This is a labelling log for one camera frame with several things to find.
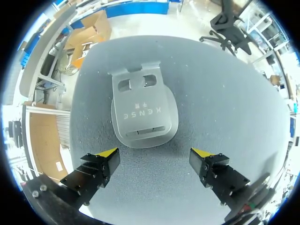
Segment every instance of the metal rack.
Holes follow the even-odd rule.
[[[28,60],[28,63],[24,69],[21,83],[20,83],[20,93],[23,96],[28,97],[29,101],[33,100],[34,92],[36,88],[43,90],[43,88],[40,87],[40,85],[44,84],[46,81],[52,84],[51,88],[57,86],[63,88],[65,87],[65,84],[63,84],[62,82],[56,81],[51,78],[51,74],[54,70],[55,64],[57,62],[59,53],[62,48],[59,50],[58,54],[56,55],[52,63],[52,66],[50,68],[48,76],[42,75],[41,69],[44,65],[44,61],[49,51],[52,49],[53,44],[61,34],[62,30],[65,27],[70,27],[69,22],[74,17],[75,10],[76,7],[72,6],[64,13],[62,13],[60,17],[53,20],[52,23],[49,24],[46,30],[42,33],[39,41],[37,42],[35,48],[33,49],[30,58]]]

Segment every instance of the rectangular slot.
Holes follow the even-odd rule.
[[[136,135],[145,135],[145,134],[149,134],[152,132],[158,132],[158,131],[163,131],[163,130],[165,130],[165,127],[160,126],[160,127],[154,127],[154,128],[144,129],[144,130],[128,132],[128,133],[126,133],[126,136],[132,137],[132,136],[136,136]]]
[[[120,81],[118,83],[118,89],[120,92],[124,92],[124,91],[127,91],[127,90],[131,90],[131,87],[130,87],[130,80],[127,79],[127,80],[123,80],[123,81]]]

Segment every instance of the desk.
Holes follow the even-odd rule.
[[[131,149],[113,130],[108,73],[153,61],[161,61],[164,83],[174,93],[179,127],[164,145]],[[89,206],[94,218],[113,224],[221,224],[229,208],[199,181],[188,163],[190,148],[222,152],[251,181],[264,172],[272,180],[290,140],[289,112],[263,76],[226,52],[178,37],[95,45],[79,72],[70,116],[74,168],[88,152],[120,149],[120,166]]]

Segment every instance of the black office chair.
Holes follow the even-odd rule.
[[[210,21],[210,26],[212,29],[210,35],[215,35],[215,37],[205,37],[202,36],[199,38],[199,41],[203,42],[205,39],[216,41],[221,43],[222,50],[226,48],[236,56],[237,50],[241,48],[248,55],[251,55],[251,50],[248,43],[251,38],[247,33],[240,30],[237,26],[234,25],[236,20],[243,20],[233,13],[232,0],[222,0],[222,12],[218,14],[215,18]]]

